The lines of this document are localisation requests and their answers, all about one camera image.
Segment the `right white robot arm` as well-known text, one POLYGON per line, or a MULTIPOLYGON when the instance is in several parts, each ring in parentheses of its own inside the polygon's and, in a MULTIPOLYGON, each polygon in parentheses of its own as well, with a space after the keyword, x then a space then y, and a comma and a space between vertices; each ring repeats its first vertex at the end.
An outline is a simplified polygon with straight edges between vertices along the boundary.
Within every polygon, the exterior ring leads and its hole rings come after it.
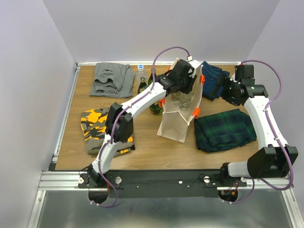
POLYGON ((220 75, 212 95, 216 95, 220 88, 223 89, 222 99, 245 107, 257 136, 258 151, 246 161, 227 163, 227 170, 218 175, 219 182, 229 186, 236 177, 283 178, 291 174, 298 150, 281 134, 265 86, 255 83, 254 66, 240 64, 235 66, 234 77, 220 75))

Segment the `green glass bottle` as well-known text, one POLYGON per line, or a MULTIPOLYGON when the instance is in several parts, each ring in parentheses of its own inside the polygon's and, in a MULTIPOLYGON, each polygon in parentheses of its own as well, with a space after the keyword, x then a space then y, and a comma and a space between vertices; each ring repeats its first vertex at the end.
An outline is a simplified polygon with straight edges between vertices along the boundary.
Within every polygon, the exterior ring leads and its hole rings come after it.
POLYGON ((153 78, 156 76, 156 69, 155 68, 151 68, 151 74, 150 77, 148 79, 148 86, 150 86, 153 83, 153 78))
POLYGON ((163 111, 163 108, 159 106, 159 102, 155 102, 150 105, 149 110, 152 114, 160 114, 163 111))
POLYGON ((171 98, 172 98, 173 101, 179 100, 180 92, 176 92, 176 93, 171 94, 171 98))
POLYGON ((144 91, 147 88, 147 84, 146 84, 146 78, 145 77, 141 77, 140 78, 140 83, 138 86, 138 93, 141 93, 142 91, 144 91))
POLYGON ((192 97, 193 97, 192 93, 189 94, 181 93, 179 98, 179 108, 182 110, 188 109, 191 105, 192 97))

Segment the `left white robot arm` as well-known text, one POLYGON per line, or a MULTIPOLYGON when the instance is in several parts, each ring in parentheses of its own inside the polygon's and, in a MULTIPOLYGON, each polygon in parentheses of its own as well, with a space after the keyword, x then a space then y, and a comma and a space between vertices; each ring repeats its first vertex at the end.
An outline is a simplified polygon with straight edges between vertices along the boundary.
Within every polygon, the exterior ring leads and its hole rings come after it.
POLYGON ((89 182, 96 188, 105 182, 105 173, 110 170, 111 161, 118 147, 133 135, 133 121, 153 103, 176 92, 189 94, 195 81, 200 77, 201 63, 197 60, 178 59, 170 69, 156 76, 154 81, 141 93, 122 104, 113 103, 106 120, 103 144, 96 159, 89 165, 89 182))

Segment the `beige canvas tote bag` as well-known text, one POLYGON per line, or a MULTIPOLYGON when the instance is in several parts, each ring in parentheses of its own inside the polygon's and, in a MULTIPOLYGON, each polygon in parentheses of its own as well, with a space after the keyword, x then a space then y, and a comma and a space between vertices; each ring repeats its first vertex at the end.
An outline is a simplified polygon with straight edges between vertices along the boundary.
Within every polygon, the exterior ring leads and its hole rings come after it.
POLYGON ((196 77, 192 91, 191 105, 188 109, 179 108, 179 100, 173 101, 171 94, 160 101, 163 107, 162 122, 158 129, 159 136, 184 143, 188 127, 194 118, 200 115, 200 102, 202 97, 204 76, 200 70, 196 77))

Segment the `grey folded shorts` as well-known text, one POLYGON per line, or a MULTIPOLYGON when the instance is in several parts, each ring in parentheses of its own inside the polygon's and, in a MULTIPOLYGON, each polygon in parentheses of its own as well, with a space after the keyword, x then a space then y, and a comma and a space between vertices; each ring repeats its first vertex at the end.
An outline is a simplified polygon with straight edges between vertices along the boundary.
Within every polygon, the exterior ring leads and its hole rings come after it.
POLYGON ((128 98, 133 96, 135 73, 130 65, 97 63, 90 96, 128 98))

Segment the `clear plastic water bottle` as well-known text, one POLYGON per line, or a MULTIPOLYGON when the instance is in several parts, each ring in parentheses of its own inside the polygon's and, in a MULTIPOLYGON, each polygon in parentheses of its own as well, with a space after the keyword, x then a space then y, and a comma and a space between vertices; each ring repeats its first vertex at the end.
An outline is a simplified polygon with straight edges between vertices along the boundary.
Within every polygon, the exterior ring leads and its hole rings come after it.
POLYGON ((147 71, 145 70, 145 68, 142 64, 139 64, 137 67, 137 71, 135 73, 135 80, 136 80, 137 87, 139 87, 142 77, 144 77, 145 82, 147 82, 147 71))

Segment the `dark blue folded jeans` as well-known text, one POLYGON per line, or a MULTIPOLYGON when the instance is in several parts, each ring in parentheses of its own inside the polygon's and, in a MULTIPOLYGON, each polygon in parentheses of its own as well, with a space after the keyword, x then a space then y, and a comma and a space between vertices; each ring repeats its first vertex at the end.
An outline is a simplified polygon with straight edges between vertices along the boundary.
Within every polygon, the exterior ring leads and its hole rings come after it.
POLYGON ((202 74, 205 77, 205 82, 203 85, 202 96, 213 101, 215 98, 219 98, 223 87, 221 86, 216 95, 212 95, 215 88, 216 82, 220 75, 230 76, 228 71, 223 71, 217 66, 210 65, 206 61, 202 63, 202 74))

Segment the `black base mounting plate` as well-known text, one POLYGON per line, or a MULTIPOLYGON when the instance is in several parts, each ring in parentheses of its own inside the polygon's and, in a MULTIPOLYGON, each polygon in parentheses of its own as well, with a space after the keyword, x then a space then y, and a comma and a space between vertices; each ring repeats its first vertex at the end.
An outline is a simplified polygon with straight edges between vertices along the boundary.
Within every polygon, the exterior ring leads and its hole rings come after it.
POLYGON ((219 169, 110 170, 108 185, 95 171, 82 173, 81 189, 105 189, 111 198, 218 197, 220 189, 245 187, 241 178, 222 174, 219 169))

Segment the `green plaid folded cloth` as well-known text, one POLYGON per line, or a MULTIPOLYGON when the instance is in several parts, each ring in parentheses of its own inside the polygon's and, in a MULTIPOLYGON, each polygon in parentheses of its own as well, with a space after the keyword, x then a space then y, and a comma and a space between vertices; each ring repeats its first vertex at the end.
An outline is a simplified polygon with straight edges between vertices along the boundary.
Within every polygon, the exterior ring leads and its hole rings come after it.
POLYGON ((234 109, 194 120, 198 150, 221 152, 242 147, 257 139, 248 114, 234 109))

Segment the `orange camouflage folded pants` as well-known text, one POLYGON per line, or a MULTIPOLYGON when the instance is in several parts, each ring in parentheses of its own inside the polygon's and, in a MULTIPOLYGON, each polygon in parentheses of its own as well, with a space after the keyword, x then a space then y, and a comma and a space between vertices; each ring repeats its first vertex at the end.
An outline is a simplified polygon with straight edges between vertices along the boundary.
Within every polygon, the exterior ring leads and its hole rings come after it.
POLYGON ((109 109, 91 109, 81 113, 81 129, 88 155, 97 155, 103 145, 109 109))

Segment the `aluminium rail frame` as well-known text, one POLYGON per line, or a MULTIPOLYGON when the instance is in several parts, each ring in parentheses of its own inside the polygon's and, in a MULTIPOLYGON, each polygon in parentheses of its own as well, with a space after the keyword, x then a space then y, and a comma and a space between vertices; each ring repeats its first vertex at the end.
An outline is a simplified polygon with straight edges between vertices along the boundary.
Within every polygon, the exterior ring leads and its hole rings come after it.
MULTIPOLYGON (((41 174, 31 228, 301 228, 304 219, 292 190, 276 191, 255 182, 251 197, 228 205, 211 198, 119 199, 110 208, 89 203, 87 189, 78 187, 80 169, 92 161, 86 154, 78 125, 82 110, 108 106, 110 98, 88 97, 94 66, 77 68, 68 114, 64 118, 53 162, 41 174)), ((144 111, 135 123, 136 150, 114 160, 113 168, 217 168, 224 161, 239 161, 253 154, 257 143, 229 152, 207 154, 196 149, 194 126, 185 142, 157 135, 160 115, 144 111)))

